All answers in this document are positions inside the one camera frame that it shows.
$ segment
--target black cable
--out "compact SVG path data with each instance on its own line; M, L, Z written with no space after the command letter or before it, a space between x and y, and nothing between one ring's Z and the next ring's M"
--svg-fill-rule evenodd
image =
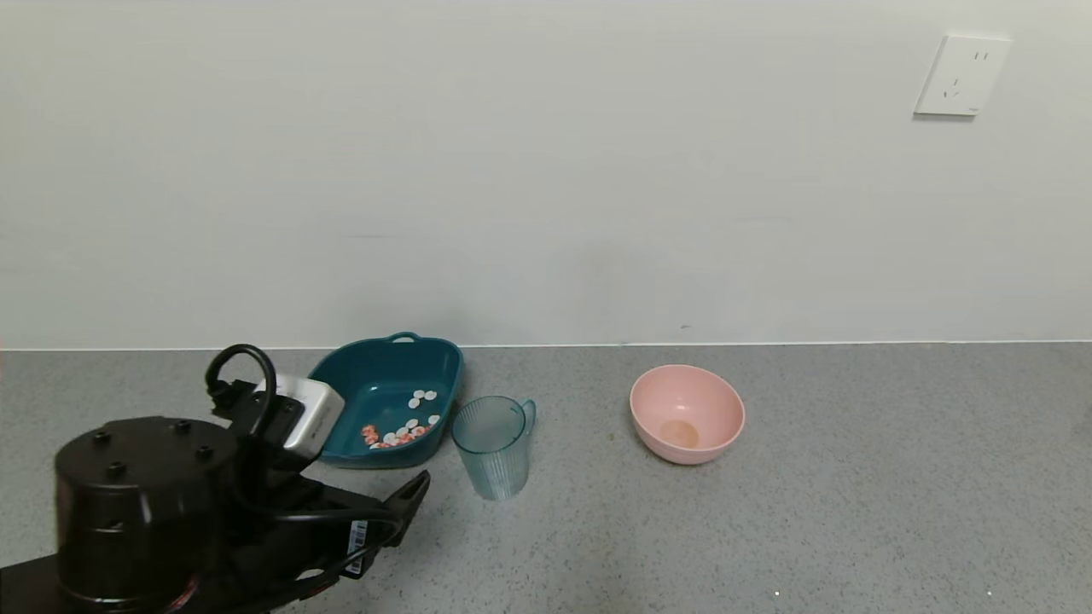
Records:
M276 397L276 369L273 367L273 361L270 359L269 354L249 343L237 343L230 347L225 347L209 363L209 368L205 370L205 387L207 388L209 395L215 400L216 394L227 388L227 382L219 379L219 370L224 368L224 365L228 361L239 354L246 354L253 358L261 367L262 376L265 377L265 390L260 401L260 413L258 414L258 420L250 426L249 433L251 437L261 441L265 435L265 430L269 429L270 424L273 422L274 416L270 408L273 405L273 399Z

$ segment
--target residue in bowl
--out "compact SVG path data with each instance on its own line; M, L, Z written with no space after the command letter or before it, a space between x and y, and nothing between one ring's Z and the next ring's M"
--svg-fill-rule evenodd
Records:
M673 420L660 427L660 438L680 448L698 447L698 429L689 422Z

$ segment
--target bowl rim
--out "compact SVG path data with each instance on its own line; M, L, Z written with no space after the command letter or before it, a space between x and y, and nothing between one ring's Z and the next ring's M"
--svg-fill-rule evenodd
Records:
M665 441L665 440L661 439L660 437L656 437L656 435L654 433L652 433L652 430L650 430L649 427L646 427L641 422L641 418L639 418L637 416L637 411L633 410L633 391L637 390L637 385L641 383L641 380L644 379L650 374L652 374L653 371L658 371L660 369L665 369L665 368L669 369L669 368L678 368L678 367L682 367L682 368L688 369L688 370L689 369L693 369L693 370L702 371L702 373L705 373L708 375L711 375L711 376L715 377L716 379L721 380L725 386L727 386L728 387L728 391L732 392L732 395L736 398L736 401L739 403L739 413L740 413L739 428L736 429L736 432L732 435L732 437L728 437L727 441L725 441L723 444L717 444L716 446L713 446L712 448L684 448L682 446L676 446L675 444L672 444L670 441ZM747 406L744 405L744 400L739 397L739 392L736 392L736 389L731 383L728 383L728 380L724 379L723 377L716 375L715 373L713 373L713 371L711 371L709 369L703 369L701 367L696 367L693 365L684 365L684 364L680 364L680 363L672 363L672 364L667 364L667 365L660 365L657 367L652 367L651 369L649 369L649 370L644 371L643 374L641 374L641 376L638 377L633 381L633 386L631 386L630 389L629 389L629 415L633 417L633 422L637 423L637 426L639 428L641 428L642 430L644 430L649 435L649 437L652 437L657 442L660 442L660 444L662 444L664 446L667 446L672 450L677 450L679 452L693 452L693 453L714 452L714 451L723 450L724 448L727 448L728 445L731 445L733 441L736 440L737 437L739 437L739 434L744 432L744 425L747 424Z

